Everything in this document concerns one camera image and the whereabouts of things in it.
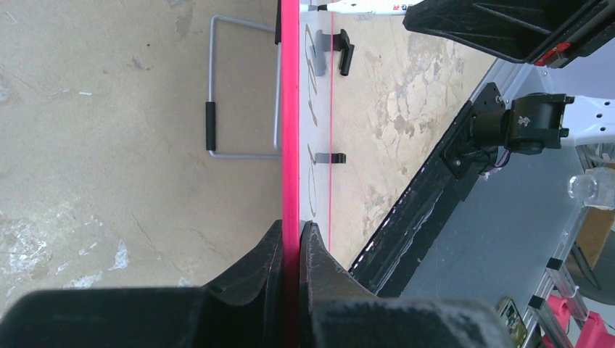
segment gray panel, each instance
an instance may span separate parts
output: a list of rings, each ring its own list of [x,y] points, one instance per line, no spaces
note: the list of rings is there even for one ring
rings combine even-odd
[[[582,171],[574,149],[514,154],[489,180],[480,179],[422,260],[402,297],[512,297],[521,312],[579,206],[566,192]]]

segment black clamp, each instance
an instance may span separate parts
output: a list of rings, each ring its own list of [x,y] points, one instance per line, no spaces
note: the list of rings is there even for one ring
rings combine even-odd
[[[334,164],[334,165],[345,165],[346,164],[346,154],[316,154],[316,163],[323,164]]]
[[[331,40],[333,40],[333,50],[342,53],[339,60],[339,74],[348,76],[350,73],[350,65],[352,64],[352,56],[355,53],[355,45],[350,43],[350,37],[346,30],[341,29],[339,34],[323,34],[322,30],[316,32],[316,57],[315,57],[315,73],[316,76],[324,76],[326,71],[325,53],[331,51]]]

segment marker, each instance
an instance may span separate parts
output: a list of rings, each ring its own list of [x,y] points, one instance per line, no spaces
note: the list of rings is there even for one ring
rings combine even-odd
[[[423,0],[406,0],[405,4],[387,4],[386,1],[375,0],[372,4],[369,1],[363,3],[357,0],[342,0],[331,4],[318,6],[318,11],[328,11],[341,15],[375,15],[375,16],[403,16],[408,7],[421,3]]]

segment gray metal frame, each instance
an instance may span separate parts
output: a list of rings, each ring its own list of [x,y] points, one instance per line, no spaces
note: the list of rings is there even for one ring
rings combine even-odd
[[[274,28],[268,27],[267,25],[248,22],[246,20],[240,20],[237,18],[227,17],[223,15],[215,15],[211,19],[210,23],[210,52],[209,52],[209,70],[208,70],[208,89],[207,92],[207,101],[213,102],[214,95],[214,57],[215,57],[215,28],[217,21],[229,22],[236,25],[242,25],[244,27],[263,30],[268,33],[275,33],[276,30]],[[282,54],[282,44],[278,44],[278,61],[277,61],[277,73],[276,73],[276,96],[273,105],[273,149],[277,152],[280,152],[280,90],[281,90],[281,54]],[[223,158],[227,160],[279,160],[281,156],[279,154],[224,154],[216,151],[209,151],[211,157],[214,158]]]

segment plastic bottle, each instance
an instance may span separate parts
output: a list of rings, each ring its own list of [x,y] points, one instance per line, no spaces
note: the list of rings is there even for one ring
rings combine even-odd
[[[615,144],[591,144],[587,145],[587,156],[598,163],[615,163]]]
[[[568,195],[586,207],[615,210],[615,170],[600,167],[573,176],[568,182]]]

